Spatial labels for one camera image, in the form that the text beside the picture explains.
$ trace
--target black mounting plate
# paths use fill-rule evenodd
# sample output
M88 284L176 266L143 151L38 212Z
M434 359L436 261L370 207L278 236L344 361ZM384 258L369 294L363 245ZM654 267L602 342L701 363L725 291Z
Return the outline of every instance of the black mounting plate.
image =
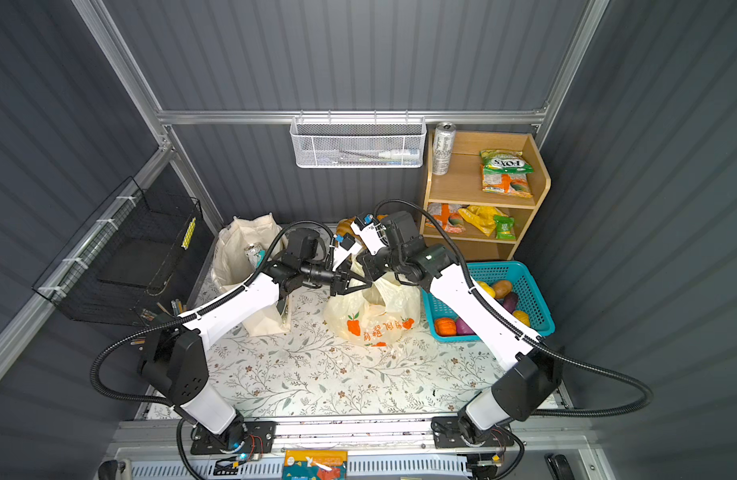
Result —
M275 440L275 422L246 422L248 433L262 439L262 450L255 449L254 453L270 453L272 451L272 441ZM215 440L202 427L196 429L195 438L192 440L190 447L191 455L222 455L220 448L222 445Z
M511 447L515 444L512 438L506 436L504 433L492 430L489 435L485 436L483 443L469 445L459 433L457 417L455 416L433 417L431 423L438 423L436 428L433 428L433 432L435 432L433 438L435 439L436 448L493 447L498 449L500 447Z

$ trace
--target yellow label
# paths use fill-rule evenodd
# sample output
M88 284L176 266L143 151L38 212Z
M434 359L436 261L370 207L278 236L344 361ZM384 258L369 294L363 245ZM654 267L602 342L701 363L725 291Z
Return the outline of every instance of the yellow label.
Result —
M335 452L333 450L286 450L286 462L284 465L292 466L303 462L304 465L319 463L328 467L341 466L347 462L347 452Z
M182 248L184 250L187 250L187 247L190 246L190 240L192 240L192 232L194 231L195 231L195 217L192 218L190 225L187 227L187 232L184 233L184 238L182 239Z

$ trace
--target white plastic bag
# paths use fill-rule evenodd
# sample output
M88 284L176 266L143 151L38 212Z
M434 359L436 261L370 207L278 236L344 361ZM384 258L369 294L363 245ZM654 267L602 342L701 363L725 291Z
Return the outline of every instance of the white plastic bag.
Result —
M259 243L268 248L280 230L272 214L267 214L255 220L234 217L232 223L220 231L211 268L211 280L216 283L220 292L229 292L247 279L256 268L256 265L248 261L246 246ZM277 254L281 248L282 241L278 242L271 255ZM291 325L283 321L275 305L254 313L243 322L243 326L250 336L274 335L291 330Z
M354 259L352 270L363 274ZM355 285L360 282L350 280ZM329 298L323 317L331 331L355 345L388 346L419 321L420 302L418 286L401 285L393 274L384 274L369 289Z

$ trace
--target black wire basket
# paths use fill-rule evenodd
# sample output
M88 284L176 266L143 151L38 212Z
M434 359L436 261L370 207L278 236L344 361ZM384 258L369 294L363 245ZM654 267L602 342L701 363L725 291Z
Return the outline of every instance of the black wire basket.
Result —
M158 313L176 315L186 305L213 235L192 197L137 189L116 202L33 290L71 320L148 326Z

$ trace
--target floral tablecloth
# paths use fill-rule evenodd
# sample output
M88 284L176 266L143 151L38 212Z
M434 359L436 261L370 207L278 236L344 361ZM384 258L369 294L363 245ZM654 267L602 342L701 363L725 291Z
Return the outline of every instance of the floral tablecloth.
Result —
M219 295L206 276L196 305ZM250 337L238 326L211 349L210 382L247 417L455 412L504 371L482 342L440 343L424 318L387 347L328 331L326 290L289 297L292 331ZM553 396L541 408L557 408ZM154 404L148 418L179 418Z

